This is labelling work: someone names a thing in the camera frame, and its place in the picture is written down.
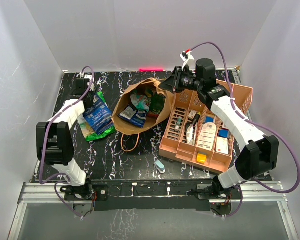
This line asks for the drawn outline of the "blue salt vinegar chips bag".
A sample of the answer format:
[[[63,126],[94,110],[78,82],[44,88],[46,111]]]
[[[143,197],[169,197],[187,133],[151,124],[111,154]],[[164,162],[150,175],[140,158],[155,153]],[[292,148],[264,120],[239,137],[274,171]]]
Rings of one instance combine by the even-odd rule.
[[[112,111],[109,109],[104,95],[101,91],[97,92],[93,98],[93,106],[88,108],[84,113],[83,117],[88,122],[88,119],[94,121],[112,121]]]

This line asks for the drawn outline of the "brown paper bag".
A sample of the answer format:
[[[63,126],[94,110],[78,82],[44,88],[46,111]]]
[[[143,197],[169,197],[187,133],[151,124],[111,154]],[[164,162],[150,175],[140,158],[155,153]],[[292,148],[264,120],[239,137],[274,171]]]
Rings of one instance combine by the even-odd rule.
[[[148,78],[129,86],[114,108],[111,120],[115,129],[122,134],[120,141],[124,152],[132,152],[124,146],[124,137],[140,134],[157,126],[173,110],[174,95],[160,87],[163,79]]]

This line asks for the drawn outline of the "green cassava chips bag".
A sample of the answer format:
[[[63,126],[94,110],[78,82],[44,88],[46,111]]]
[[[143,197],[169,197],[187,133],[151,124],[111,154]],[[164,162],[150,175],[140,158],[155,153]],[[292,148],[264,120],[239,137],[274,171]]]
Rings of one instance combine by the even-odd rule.
[[[82,134],[87,142],[103,139],[116,132],[114,124],[109,121],[96,121],[92,119],[86,119],[83,115],[78,118],[78,123]]]

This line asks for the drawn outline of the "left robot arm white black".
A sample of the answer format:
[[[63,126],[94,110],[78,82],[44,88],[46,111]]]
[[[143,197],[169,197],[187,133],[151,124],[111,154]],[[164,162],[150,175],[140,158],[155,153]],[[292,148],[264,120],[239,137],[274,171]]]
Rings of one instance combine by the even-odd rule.
[[[39,182],[43,179],[44,166],[51,166],[65,178],[68,185],[76,187],[76,194],[83,200],[93,195],[92,185],[86,183],[87,174],[74,157],[71,129],[88,107],[93,105],[93,81],[78,78],[62,108],[48,121],[36,125],[36,152],[40,161]]]

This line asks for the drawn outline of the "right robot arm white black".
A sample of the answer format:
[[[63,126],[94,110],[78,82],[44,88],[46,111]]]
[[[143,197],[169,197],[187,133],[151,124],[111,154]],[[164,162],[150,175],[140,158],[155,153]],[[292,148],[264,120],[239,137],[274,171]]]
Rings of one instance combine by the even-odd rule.
[[[195,72],[188,66],[175,67],[159,88],[171,93],[197,92],[199,100],[226,125],[239,144],[241,153],[234,166],[216,176],[212,185],[204,189],[205,193],[223,199],[234,186],[276,168],[279,140],[248,123],[227,88],[217,83],[216,67],[211,59],[197,60]]]

